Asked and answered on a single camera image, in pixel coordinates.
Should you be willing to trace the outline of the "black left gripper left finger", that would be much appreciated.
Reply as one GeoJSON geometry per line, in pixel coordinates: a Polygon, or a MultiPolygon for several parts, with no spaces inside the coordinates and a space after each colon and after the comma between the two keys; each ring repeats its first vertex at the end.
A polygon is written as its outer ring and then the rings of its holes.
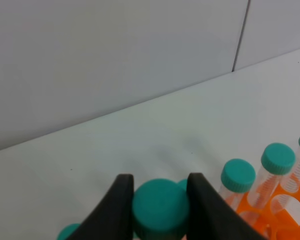
{"type": "Polygon", "coordinates": [[[105,196],[68,240],[131,240],[134,177],[119,174],[105,196]]]}

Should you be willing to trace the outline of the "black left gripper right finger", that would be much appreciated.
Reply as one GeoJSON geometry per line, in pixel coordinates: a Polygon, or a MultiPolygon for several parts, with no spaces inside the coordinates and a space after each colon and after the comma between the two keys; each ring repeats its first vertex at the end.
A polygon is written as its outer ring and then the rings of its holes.
{"type": "Polygon", "coordinates": [[[190,173],[188,240],[263,240],[213,188],[202,173],[190,173]]]}

